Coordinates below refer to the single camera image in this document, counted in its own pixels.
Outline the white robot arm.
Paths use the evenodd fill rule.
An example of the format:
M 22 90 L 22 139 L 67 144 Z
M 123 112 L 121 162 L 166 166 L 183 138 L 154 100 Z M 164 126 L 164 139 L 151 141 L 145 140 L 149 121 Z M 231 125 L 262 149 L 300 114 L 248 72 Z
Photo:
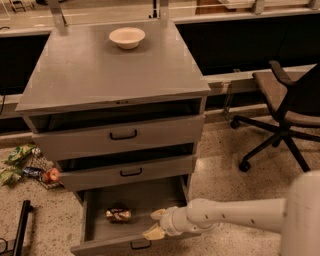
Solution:
M 184 207 L 159 209 L 151 218 L 156 223 L 143 233 L 147 240 L 207 233 L 218 223 L 230 223 L 279 233 L 281 256 L 320 256 L 320 171 L 300 175 L 284 198 L 230 202 L 197 198 Z

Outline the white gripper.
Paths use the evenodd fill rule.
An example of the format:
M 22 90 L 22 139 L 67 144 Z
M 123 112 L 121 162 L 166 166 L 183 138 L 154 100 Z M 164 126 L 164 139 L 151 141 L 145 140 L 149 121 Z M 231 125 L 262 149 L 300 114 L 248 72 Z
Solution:
M 177 207 L 167 209 L 159 209 L 151 214 L 153 220 L 159 221 L 159 224 L 154 224 L 150 229 L 143 233 L 143 237 L 149 241 L 161 240 L 168 236 L 179 236 L 181 232 L 174 226 L 173 216 Z

